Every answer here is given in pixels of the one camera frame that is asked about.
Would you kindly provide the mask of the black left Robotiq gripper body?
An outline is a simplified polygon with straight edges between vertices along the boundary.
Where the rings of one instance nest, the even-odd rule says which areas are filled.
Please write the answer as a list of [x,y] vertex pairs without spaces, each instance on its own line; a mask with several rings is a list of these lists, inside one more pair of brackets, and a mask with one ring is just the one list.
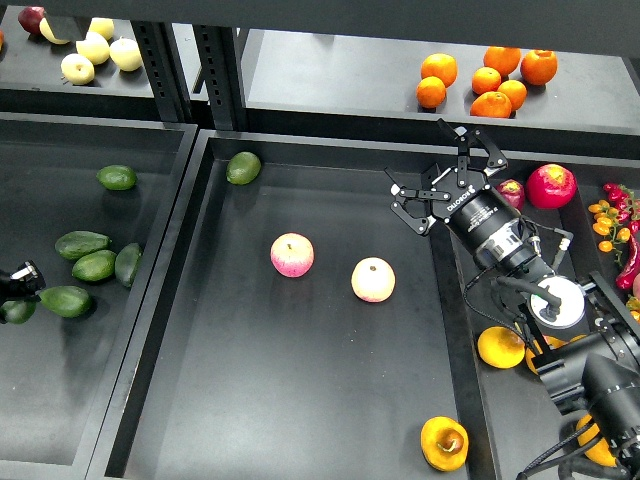
[[13,301],[20,298],[20,281],[13,279],[5,271],[0,274],[0,303]]

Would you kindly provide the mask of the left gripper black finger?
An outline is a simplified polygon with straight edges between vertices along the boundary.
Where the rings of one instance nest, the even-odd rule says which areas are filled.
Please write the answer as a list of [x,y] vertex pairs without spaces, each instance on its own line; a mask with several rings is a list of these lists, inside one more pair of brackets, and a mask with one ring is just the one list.
[[37,300],[38,294],[45,287],[46,281],[43,274],[30,260],[25,261],[9,275],[10,300]]

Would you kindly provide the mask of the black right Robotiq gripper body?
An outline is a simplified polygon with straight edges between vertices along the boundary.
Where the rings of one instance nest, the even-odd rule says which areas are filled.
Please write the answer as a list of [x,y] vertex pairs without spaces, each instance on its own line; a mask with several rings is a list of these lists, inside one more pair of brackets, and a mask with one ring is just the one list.
[[530,247],[523,240],[520,214],[493,188],[481,171],[469,170],[463,187],[457,169],[442,171],[434,165],[422,173],[422,186],[444,200],[428,202],[428,228],[443,223],[480,267],[511,273],[530,262]]

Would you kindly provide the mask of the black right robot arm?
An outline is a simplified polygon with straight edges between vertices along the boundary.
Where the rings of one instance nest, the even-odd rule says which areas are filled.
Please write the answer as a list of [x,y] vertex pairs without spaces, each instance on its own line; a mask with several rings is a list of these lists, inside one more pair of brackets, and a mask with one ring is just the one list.
[[584,410],[618,467],[639,476],[639,325],[602,275],[560,274],[573,235],[560,227],[552,260],[544,259],[543,225],[523,215],[489,179],[507,158],[480,128],[439,129],[457,148],[447,168],[433,164],[418,189],[393,182],[392,211],[426,236],[445,225],[491,285],[498,324],[523,340],[551,400],[563,413]]

